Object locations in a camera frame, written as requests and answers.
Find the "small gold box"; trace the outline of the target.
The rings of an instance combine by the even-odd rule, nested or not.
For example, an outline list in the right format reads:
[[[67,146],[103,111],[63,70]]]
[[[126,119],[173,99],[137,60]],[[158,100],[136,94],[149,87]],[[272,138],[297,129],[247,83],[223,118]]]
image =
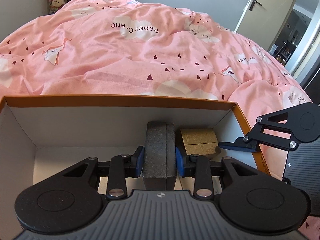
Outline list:
[[[188,155],[198,154],[213,160],[221,149],[212,128],[184,128],[180,130],[183,146]]]

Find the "pink patterned duvet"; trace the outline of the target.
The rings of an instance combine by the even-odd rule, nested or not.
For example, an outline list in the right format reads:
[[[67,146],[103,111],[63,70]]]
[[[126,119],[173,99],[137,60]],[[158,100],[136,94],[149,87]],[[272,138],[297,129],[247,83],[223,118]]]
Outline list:
[[[1,42],[1,96],[126,94],[237,102],[250,123],[310,101],[267,51],[208,14],[72,0]]]

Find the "orange cardboard storage box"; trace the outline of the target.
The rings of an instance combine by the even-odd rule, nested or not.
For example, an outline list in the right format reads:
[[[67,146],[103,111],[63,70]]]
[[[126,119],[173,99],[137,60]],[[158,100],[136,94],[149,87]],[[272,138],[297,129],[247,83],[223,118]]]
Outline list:
[[[1,239],[21,231],[18,194],[88,157],[100,161],[143,145],[148,122],[212,128],[220,141],[250,131],[237,103],[125,95],[4,96],[1,99]]]

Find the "dark grey box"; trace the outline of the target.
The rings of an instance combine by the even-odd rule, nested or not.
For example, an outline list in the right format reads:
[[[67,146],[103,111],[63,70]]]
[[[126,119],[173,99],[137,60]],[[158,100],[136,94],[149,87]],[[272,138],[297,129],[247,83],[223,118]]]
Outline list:
[[[174,124],[156,121],[148,123],[142,175],[147,190],[174,190],[176,182]]]

